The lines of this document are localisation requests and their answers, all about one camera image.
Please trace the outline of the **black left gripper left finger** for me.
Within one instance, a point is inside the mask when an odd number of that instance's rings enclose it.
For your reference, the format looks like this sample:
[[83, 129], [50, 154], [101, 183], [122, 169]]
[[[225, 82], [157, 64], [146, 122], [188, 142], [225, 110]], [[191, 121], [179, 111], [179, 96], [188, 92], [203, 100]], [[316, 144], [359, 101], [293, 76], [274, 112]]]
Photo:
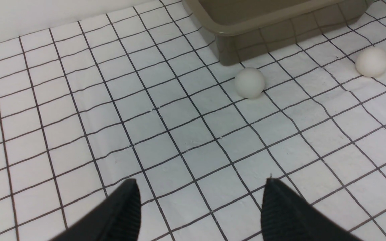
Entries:
[[141, 197], [137, 181], [125, 180], [87, 215], [53, 241], [137, 241]]

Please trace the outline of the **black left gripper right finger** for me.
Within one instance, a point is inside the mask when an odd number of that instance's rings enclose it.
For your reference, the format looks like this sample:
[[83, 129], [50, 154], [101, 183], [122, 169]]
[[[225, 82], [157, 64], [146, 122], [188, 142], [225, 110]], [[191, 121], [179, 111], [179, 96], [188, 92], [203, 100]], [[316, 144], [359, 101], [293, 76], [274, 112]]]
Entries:
[[264, 241], [358, 241], [279, 179], [268, 178], [261, 210]]

